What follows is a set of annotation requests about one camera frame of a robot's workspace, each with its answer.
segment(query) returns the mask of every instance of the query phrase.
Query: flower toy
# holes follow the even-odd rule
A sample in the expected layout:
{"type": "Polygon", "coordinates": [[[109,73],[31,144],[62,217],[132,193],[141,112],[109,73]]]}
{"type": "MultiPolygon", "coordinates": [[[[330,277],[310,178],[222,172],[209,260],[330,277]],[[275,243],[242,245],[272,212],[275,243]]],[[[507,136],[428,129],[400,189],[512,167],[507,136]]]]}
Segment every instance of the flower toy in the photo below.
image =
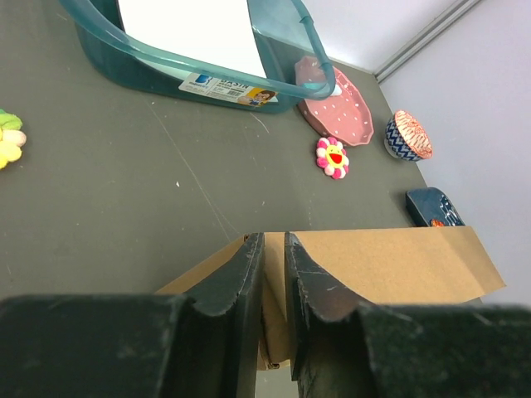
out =
{"type": "Polygon", "coordinates": [[[347,151],[343,144],[334,137],[321,138],[317,142],[317,165],[324,169],[324,174],[334,180],[343,178],[348,173],[347,151]]]}
{"type": "Polygon", "coordinates": [[[21,128],[22,121],[17,116],[0,109],[0,169],[22,156],[20,147],[26,143],[26,135],[21,128]]]}

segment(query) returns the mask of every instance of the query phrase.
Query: cardboard box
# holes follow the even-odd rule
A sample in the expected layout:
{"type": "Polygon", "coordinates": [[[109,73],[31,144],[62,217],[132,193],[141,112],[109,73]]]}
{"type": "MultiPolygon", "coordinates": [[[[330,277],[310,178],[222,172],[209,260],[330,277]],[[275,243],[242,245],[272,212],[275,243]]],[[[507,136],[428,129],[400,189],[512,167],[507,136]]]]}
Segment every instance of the cardboard box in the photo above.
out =
{"type": "MultiPolygon", "coordinates": [[[[464,303],[505,286],[469,226],[295,232],[314,261],[374,303],[464,303]]],[[[284,233],[265,234],[259,369],[288,362],[284,233]]],[[[184,293],[225,264],[244,237],[160,289],[184,293]]]]}

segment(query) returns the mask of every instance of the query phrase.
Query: blue zigzag bowl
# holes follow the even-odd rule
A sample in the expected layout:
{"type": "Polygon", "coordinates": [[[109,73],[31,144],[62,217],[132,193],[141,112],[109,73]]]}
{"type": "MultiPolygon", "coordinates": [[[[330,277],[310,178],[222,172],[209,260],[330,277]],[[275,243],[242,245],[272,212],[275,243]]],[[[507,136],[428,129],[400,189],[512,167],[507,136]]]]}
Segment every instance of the blue zigzag bowl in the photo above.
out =
{"type": "Polygon", "coordinates": [[[383,143],[393,157],[403,160],[418,162],[433,154],[422,126],[403,110],[398,110],[387,123],[383,143]]]}

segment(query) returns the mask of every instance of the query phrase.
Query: plastic container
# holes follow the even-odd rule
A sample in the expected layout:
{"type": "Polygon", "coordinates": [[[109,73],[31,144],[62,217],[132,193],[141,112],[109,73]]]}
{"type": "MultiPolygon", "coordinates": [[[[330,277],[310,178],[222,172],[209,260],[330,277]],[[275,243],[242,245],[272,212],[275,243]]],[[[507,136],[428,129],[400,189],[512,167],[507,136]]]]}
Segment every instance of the plastic container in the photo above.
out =
{"type": "Polygon", "coordinates": [[[266,113],[284,112],[303,98],[321,100],[334,91],[334,68],[300,0],[248,0],[256,45],[267,78],[190,59],[135,40],[122,30],[115,0],[61,0],[61,4],[76,21],[81,46],[94,67],[112,81],[132,89],[266,113]],[[304,56],[315,57],[323,72],[319,81],[310,87],[295,82],[295,64],[304,56]],[[174,68],[172,75],[198,73],[272,90],[278,95],[275,102],[262,106],[213,99],[180,90],[182,80],[146,62],[174,68]]]}

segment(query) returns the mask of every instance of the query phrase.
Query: white wall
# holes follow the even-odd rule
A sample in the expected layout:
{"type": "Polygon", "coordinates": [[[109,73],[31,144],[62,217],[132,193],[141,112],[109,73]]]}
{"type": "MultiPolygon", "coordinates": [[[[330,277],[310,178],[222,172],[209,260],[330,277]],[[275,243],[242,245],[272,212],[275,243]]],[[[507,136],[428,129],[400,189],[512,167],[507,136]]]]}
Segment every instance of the white wall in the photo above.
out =
{"type": "Polygon", "coordinates": [[[484,0],[383,82],[431,137],[428,185],[475,228],[508,285],[488,302],[531,303],[531,2],[484,0]]]}
{"type": "Polygon", "coordinates": [[[330,57],[375,71],[455,0],[303,0],[330,57]]]}

